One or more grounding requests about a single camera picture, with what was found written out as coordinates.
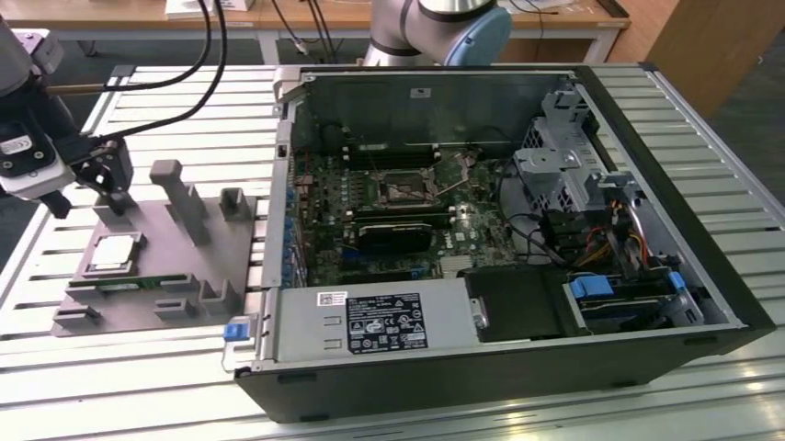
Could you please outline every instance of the cable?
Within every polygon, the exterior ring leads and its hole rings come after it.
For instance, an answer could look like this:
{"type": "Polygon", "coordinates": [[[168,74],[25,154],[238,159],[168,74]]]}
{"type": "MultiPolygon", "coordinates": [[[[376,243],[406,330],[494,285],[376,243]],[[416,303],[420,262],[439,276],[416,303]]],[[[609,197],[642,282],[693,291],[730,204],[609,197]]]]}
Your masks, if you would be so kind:
{"type": "Polygon", "coordinates": [[[502,173],[499,174],[499,180],[497,182],[497,188],[495,188],[495,200],[497,200],[497,205],[499,206],[499,215],[502,216],[502,219],[505,220],[506,224],[509,225],[510,229],[513,230],[513,232],[515,232],[519,237],[522,237],[526,241],[529,241],[529,243],[533,243],[537,248],[539,248],[551,258],[551,261],[558,265],[558,266],[563,266],[563,267],[573,267],[569,262],[565,260],[565,258],[558,255],[558,253],[555,251],[553,251],[553,249],[543,244],[541,241],[538,241],[537,239],[534,239],[531,237],[531,234],[525,233],[515,225],[513,225],[513,223],[510,223],[510,220],[519,216],[519,215],[513,215],[510,217],[507,217],[505,215],[505,209],[502,208],[502,184],[505,183],[505,170],[507,169],[507,167],[513,164],[513,158],[510,158],[506,162],[506,164],[502,167],[502,173]]]}
{"type": "Polygon", "coordinates": [[[109,133],[107,135],[100,135],[92,139],[93,145],[101,145],[107,141],[116,140],[119,138],[127,137],[129,135],[135,135],[136,133],[141,133],[143,131],[157,129],[159,127],[168,126],[169,124],[175,124],[189,117],[204,107],[207,100],[212,96],[219,87],[220,78],[223,77],[223,70],[226,69],[226,57],[228,52],[228,39],[227,39],[227,29],[226,29],[226,16],[223,15],[223,6],[220,2],[215,3],[216,12],[219,14],[219,26],[220,26],[220,54],[219,54],[219,66],[216,68],[216,75],[212,78],[212,82],[204,91],[204,95],[199,99],[199,102],[193,105],[193,107],[176,117],[171,117],[167,119],[161,119],[159,121],[149,122],[143,124],[141,126],[132,127],[129,129],[119,130],[115,133],[109,133]]]}
{"type": "Polygon", "coordinates": [[[338,53],[335,51],[335,46],[332,45],[332,37],[330,36],[330,28],[327,27],[327,20],[324,20],[324,14],[322,13],[322,6],[319,5],[319,0],[308,0],[314,3],[316,7],[316,14],[319,15],[319,19],[322,20],[322,27],[324,28],[324,34],[327,36],[327,44],[330,45],[330,52],[332,54],[332,63],[338,63],[338,53]]]}
{"type": "Polygon", "coordinates": [[[545,23],[542,22],[542,16],[558,16],[558,12],[542,12],[539,6],[531,3],[531,0],[523,0],[530,7],[535,9],[535,11],[530,11],[529,9],[523,9],[515,3],[515,0],[510,0],[510,4],[518,9],[521,12],[526,14],[537,14],[537,21],[539,22],[539,38],[537,39],[537,46],[535,46],[535,62],[539,59],[539,46],[542,46],[542,39],[545,39],[545,23]]]}
{"type": "Polygon", "coordinates": [[[327,57],[327,60],[331,60],[331,53],[330,50],[327,48],[327,42],[324,40],[324,34],[322,33],[322,24],[319,22],[319,18],[316,17],[316,9],[314,7],[314,3],[311,0],[306,0],[308,3],[308,9],[310,9],[310,16],[314,20],[314,25],[316,26],[316,32],[319,33],[319,41],[322,42],[322,49],[324,49],[324,56],[327,57]]]}
{"type": "Polygon", "coordinates": [[[292,37],[294,45],[296,46],[296,48],[299,49],[300,52],[308,53],[308,48],[303,45],[303,43],[315,43],[319,40],[318,39],[314,39],[314,40],[300,39],[295,35],[295,31],[292,30],[292,27],[290,26],[290,22],[286,19],[286,17],[283,16],[283,12],[280,11],[280,7],[279,7],[279,0],[272,0],[272,7],[275,8],[275,12],[279,15],[280,23],[283,23],[283,27],[286,28],[286,30],[290,33],[290,36],[292,37]]]}
{"type": "Polygon", "coordinates": [[[168,80],[160,81],[157,83],[144,83],[140,85],[104,85],[104,92],[128,92],[132,90],[160,89],[161,87],[180,83],[183,80],[188,79],[196,73],[196,71],[199,71],[204,65],[204,61],[207,60],[207,54],[209,53],[209,47],[212,45],[212,26],[209,24],[209,12],[207,11],[207,4],[204,3],[204,0],[196,1],[199,2],[199,8],[201,9],[201,14],[204,17],[204,45],[196,63],[193,63],[187,71],[168,80]]]}

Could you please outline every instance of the aluminum extrusion table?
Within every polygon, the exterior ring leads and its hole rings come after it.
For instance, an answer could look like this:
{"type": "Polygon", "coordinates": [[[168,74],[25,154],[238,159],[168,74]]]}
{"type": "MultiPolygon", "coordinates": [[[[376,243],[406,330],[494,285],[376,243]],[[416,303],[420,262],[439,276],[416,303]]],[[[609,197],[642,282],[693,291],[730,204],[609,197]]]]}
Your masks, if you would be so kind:
{"type": "MultiPolygon", "coordinates": [[[[215,68],[187,83],[104,95],[87,129],[107,132],[168,117],[196,102],[215,68]]],[[[156,81],[180,67],[139,68],[116,81],[156,81]]],[[[780,328],[727,356],[697,360],[649,385],[375,415],[276,424],[220,367],[222,327],[48,336],[63,288],[87,244],[95,195],[72,187],[65,220],[39,209],[0,276],[0,437],[15,439],[735,439],[785,430],[785,213],[658,73],[595,68],[633,126],[686,196],[780,328]]],[[[247,308],[260,299],[264,197],[276,118],[274,68],[231,67],[191,120],[128,138],[131,193],[160,198],[147,173],[176,158],[203,196],[243,187],[262,199],[247,308]]],[[[611,158],[625,168],[619,153],[611,158]]]]}

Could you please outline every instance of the barcode label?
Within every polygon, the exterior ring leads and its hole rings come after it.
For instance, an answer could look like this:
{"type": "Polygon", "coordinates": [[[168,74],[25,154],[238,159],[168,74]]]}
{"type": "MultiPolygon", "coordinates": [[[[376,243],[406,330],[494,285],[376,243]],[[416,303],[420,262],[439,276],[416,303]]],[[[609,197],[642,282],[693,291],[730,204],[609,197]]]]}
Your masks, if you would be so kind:
{"type": "Polygon", "coordinates": [[[343,306],[346,305],[346,291],[319,292],[316,293],[316,306],[343,306]]]}

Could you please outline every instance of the white label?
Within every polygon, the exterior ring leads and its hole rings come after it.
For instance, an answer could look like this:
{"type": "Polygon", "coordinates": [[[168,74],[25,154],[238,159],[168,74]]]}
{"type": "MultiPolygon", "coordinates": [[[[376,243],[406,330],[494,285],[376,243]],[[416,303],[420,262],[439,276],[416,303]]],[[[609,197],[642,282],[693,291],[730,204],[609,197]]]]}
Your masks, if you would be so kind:
{"type": "Polygon", "coordinates": [[[430,98],[430,89],[412,89],[408,93],[410,98],[430,98]]]}
{"type": "Polygon", "coordinates": [[[117,285],[107,285],[105,287],[97,287],[101,291],[128,291],[139,289],[139,285],[135,283],[120,283],[117,285]]]}
{"type": "Polygon", "coordinates": [[[32,147],[33,140],[31,140],[29,136],[27,135],[23,135],[19,138],[13,138],[12,140],[0,142],[0,151],[3,151],[3,154],[24,152],[32,147]]]}
{"type": "Polygon", "coordinates": [[[316,306],[342,306],[346,304],[346,291],[318,292],[316,306]]]}

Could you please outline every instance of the blue tab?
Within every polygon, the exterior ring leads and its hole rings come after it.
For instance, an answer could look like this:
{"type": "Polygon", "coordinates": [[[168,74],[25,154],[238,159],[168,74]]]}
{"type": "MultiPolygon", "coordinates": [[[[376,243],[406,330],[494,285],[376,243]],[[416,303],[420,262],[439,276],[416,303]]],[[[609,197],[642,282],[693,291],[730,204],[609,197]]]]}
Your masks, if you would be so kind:
{"type": "Polygon", "coordinates": [[[613,295],[613,287],[605,276],[581,276],[569,284],[575,299],[613,295]]]}
{"type": "Polygon", "coordinates": [[[247,323],[227,323],[223,328],[224,342],[242,342],[250,339],[250,326],[247,323]]]}
{"type": "Polygon", "coordinates": [[[575,299],[582,299],[586,297],[586,291],[583,291],[583,285],[578,280],[573,280],[569,282],[569,289],[573,291],[573,297],[575,299]]]}
{"type": "Polygon", "coordinates": [[[682,275],[678,271],[671,271],[667,273],[667,279],[677,291],[687,288],[687,283],[685,283],[685,279],[682,278],[682,275]]]}

